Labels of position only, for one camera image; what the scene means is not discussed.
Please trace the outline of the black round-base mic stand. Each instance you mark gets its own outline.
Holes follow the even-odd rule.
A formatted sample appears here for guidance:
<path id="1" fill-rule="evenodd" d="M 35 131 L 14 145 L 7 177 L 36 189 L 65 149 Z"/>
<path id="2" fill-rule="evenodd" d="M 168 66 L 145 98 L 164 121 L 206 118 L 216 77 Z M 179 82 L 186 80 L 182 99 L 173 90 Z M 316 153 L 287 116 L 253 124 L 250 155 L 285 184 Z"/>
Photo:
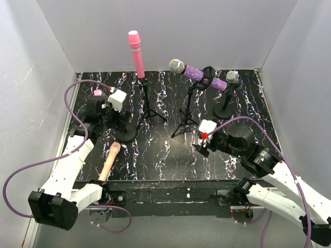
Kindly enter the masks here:
<path id="1" fill-rule="evenodd" d="M 133 139 L 135 139 L 136 134 L 137 129 L 131 123 L 118 121 L 115 125 L 115 137 L 122 143 L 131 142 Z"/>

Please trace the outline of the peach toy microphone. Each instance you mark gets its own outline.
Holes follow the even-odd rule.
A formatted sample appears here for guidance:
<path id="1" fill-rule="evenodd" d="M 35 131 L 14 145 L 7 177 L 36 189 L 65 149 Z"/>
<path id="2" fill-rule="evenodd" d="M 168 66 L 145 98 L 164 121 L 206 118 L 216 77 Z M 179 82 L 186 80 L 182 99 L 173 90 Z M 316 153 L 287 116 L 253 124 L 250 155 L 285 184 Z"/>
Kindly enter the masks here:
<path id="1" fill-rule="evenodd" d="M 111 168 L 112 168 L 112 165 L 116 159 L 116 156 L 118 155 L 119 151 L 121 149 L 121 145 L 120 143 L 118 142 L 114 142 L 111 147 L 110 147 L 110 150 L 109 150 L 109 154 L 108 154 L 108 157 L 104 163 L 104 166 L 102 168 L 102 171 L 99 175 L 99 178 L 98 180 L 100 181 L 106 181 L 109 174 L 110 174 L 110 171 L 111 171 Z"/>

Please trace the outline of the black tripod mic stand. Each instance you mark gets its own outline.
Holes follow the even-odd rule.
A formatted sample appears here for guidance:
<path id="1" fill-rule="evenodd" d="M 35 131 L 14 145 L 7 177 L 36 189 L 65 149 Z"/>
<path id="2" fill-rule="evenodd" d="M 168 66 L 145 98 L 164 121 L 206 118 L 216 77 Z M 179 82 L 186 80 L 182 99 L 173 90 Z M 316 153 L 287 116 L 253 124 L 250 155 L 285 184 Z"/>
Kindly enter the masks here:
<path id="1" fill-rule="evenodd" d="M 144 77 L 142 79 L 139 79 L 139 82 L 141 83 L 140 89 L 142 89 L 143 93 L 144 93 L 144 97 L 143 97 L 144 105 L 142 108 L 143 115 L 138 122 L 137 130 L 140 129 L 142 121 L 145 119 L 151 119 L 153 117 L 160 117 L 164 122 L 167 122 L 168 120 L 165 117 L 163 117 L 162 115 L 160 115 L 159 113 L 157 113 L 155 110 L 153 110 L 150 107 L 150 102 L 149 102 L 149 97 L 148 97 L 148 80 L 147 80 L 147 78 Z"/>

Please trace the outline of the pink toy microphone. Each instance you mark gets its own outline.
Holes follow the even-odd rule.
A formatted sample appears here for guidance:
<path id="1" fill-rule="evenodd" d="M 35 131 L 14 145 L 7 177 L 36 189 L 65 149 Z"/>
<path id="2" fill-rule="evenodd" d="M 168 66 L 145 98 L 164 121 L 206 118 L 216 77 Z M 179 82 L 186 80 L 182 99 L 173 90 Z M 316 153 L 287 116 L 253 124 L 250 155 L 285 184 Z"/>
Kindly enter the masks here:
<path id="1" fill-rule="evenodd" d="M 145 78 L 145 70 L 143 65 L 143 57 L 141 53 L 141 39 L 136 30 L 128 32 L 128 41 L 132 50 L 134 64 L 136 67 L 137 76 L 139 79 Z"/>

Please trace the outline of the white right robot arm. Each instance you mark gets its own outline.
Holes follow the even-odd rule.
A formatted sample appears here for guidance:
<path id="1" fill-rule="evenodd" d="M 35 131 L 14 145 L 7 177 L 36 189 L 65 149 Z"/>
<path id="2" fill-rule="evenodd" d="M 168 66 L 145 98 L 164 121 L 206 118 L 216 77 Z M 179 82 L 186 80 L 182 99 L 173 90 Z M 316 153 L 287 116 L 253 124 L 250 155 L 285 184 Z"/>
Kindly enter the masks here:
<path id="1" fill-rule="evenodd" d="M 324 197 L 299 176 L 292 176 L 285 161 L 267 147 L 255 142 L 254 133 L 243 123 L 230 125 L 227 133 L 218 131 L 217 124 L 202 120 L 198 126 L 200 154 L 221 151 L 239 158 L 242 167 L 272 184 L 282 195 L 263 188 L 249 178 L 235 186 L 233 195 L 239 205 L 260 205 L 301 226 L 306 236 L 320 246 L 330 246 L 330 199 Z"/>

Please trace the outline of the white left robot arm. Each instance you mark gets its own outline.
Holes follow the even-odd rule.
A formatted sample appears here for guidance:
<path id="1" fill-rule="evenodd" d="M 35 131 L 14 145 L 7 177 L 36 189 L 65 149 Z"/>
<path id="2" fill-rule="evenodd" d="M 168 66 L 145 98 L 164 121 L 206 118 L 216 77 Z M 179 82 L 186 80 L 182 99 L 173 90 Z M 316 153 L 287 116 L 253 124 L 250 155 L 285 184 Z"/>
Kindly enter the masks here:
<path id="1" fill-rule="evenodd" d="M 90 205 L 110 209 L 113 197 L 109 194 L 106 180 L 120 152 L 120 143 L 111 145 L 98 179 L 90 180 L 75 192 L 72 189 L 85 159 L 103 130 L 118 127 L 122 133 L 125 132 L 130 115 L 129 112 L 121 114 L 125 99 L 126 93 L 123 91 L 108 98 L 93 95 L 88 99 L 84 119 L 73 127 L 68 136 L 64 158 L 57 163 L 44 185 L 28 197 L 33 218 L 38 224 L 70 230 L 78 214 Z"/>

